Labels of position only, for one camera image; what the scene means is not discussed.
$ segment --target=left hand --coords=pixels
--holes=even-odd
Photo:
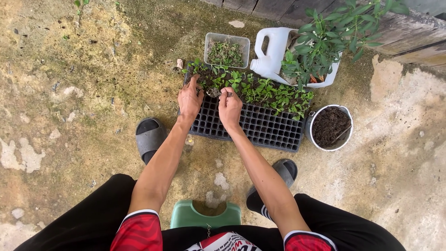
[[[194,121],[203,103],[204,91],[197,85],[199,74],[195,74],[190,82],[183,86],[178,93],[178,104],[180,105],[180,116],[189,121]]]

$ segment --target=right hand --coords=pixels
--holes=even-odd
[[[227,96],[228,92],[232,92],[232,97]],[[232,87],[221,89],[221,93],[219,102],[220,121],[230,134],[231,131],[240,128],[240,112],[243,104]]]

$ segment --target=metal spoon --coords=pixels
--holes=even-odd
[[[209,97],[211,98],[216,98],[218,96],[220,96],[222,93],[215,87],[209,87],[206,91],[206,93],[209,95]],[[232,92],[228,92],[227,93],[228,97],[232,97]]]

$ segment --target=black sock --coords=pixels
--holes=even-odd
[[[246,207],[248,207],[249,210],[260,213],[269,220],[273,221],[268,213],[268,210],[266,209],[265,204],[263,203],[262,199],[260,199],[260,195],[257,191],[248,196],[248,198],[246,199]]]
[[[143,121],[138,129],[136,130],[136,134],[141,134],[141,133],[145,133],[147,131],[153,130],[158,128],[159,125],[158,123],[156,123],[156,121],[154,120],[145,120]],[[149,161],[152,159],[152,157],[155,155],[155,153],[157,152],[157,150],[153,150],[150,152],[146,152],[144,153],[144,155],[142,155],[142,159],[144,160],[144,163],[147,165],[147,163],[149,163]]]

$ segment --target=potting soil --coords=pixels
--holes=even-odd
[[[343,136],[337,138],[351,124],[350,118],[338,107],[323,109],[313,122],[313,139],[322,148],[334,146]]]

